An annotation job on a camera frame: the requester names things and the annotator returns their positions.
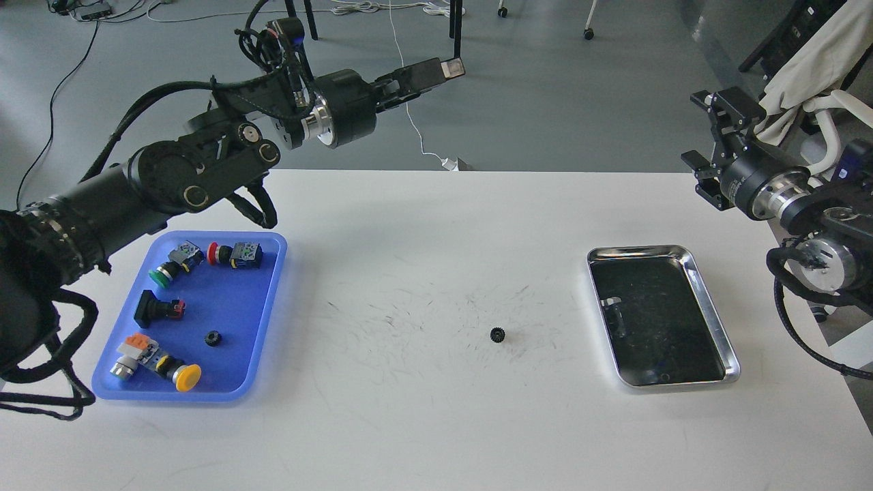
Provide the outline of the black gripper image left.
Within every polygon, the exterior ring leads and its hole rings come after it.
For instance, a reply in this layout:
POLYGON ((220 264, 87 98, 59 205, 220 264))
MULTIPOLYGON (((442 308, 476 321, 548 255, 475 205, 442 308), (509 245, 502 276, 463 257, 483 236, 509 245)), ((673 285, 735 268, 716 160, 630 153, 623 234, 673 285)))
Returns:
POLYGON ((418 98, 465 75, 461 58, 427 59, 402 66, 374 82, 340 70, 314 80, 314 105, 304 118, 304 138, 337 148, 373 133, 376 114, 418 98))

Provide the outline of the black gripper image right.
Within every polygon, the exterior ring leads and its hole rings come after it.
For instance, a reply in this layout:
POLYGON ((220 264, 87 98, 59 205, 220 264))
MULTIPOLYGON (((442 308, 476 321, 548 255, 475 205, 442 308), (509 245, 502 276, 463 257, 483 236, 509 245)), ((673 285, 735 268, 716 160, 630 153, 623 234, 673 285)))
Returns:
POLYGON ((810 170, 776 146, 752 143, 754 127, 767 117, 758 100, 739 87, 690 96, 707 113, 711 125, 713 161, 732 161, 718 168, 698 151, 681 153, 692 169, 695 192, 718 211, 734 206, 751 220, 782 217, 798 198, 810 195, 810 170))

